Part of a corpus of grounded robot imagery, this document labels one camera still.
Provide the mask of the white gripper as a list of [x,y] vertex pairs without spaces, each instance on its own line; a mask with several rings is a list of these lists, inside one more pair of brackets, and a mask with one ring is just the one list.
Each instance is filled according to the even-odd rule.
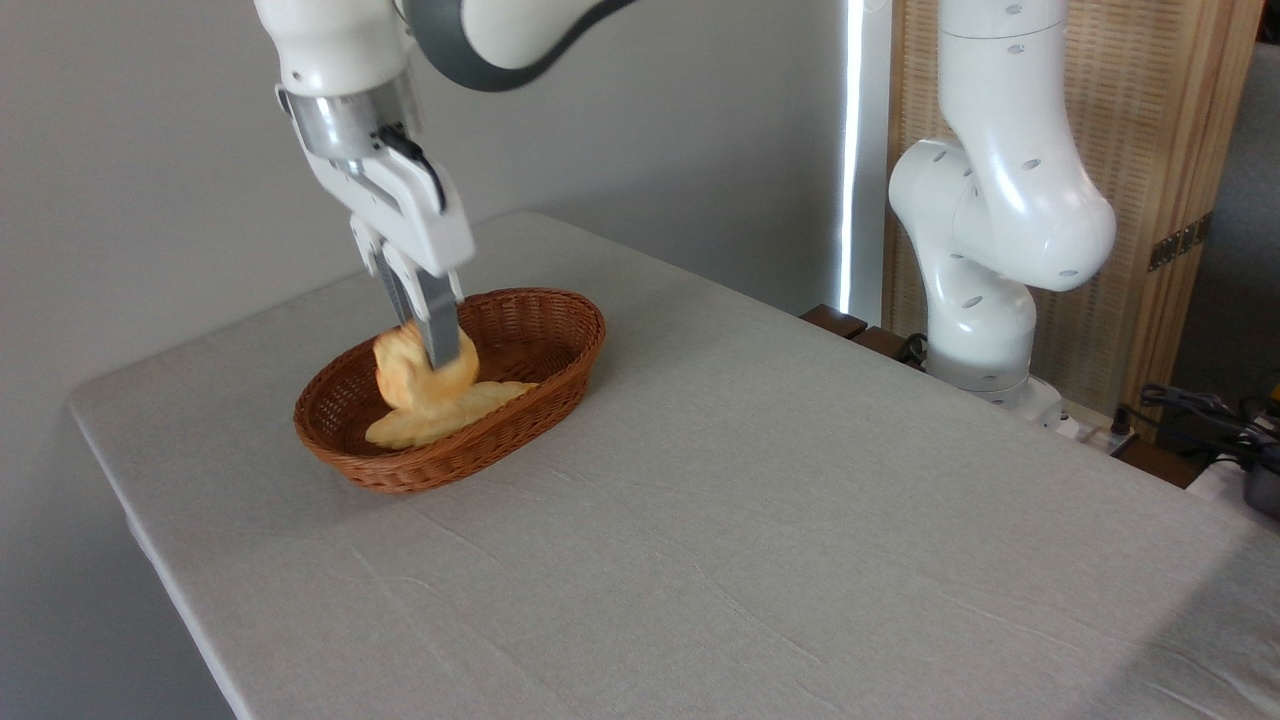
[[408,140],[380,140],[366,158],[330,159],[310,149],[303,156],[348,209],[364,264],[398,324],[417,328],[431,369],[453,363],[461,354],[456,270],[474,258],[475,243],[451,177]]

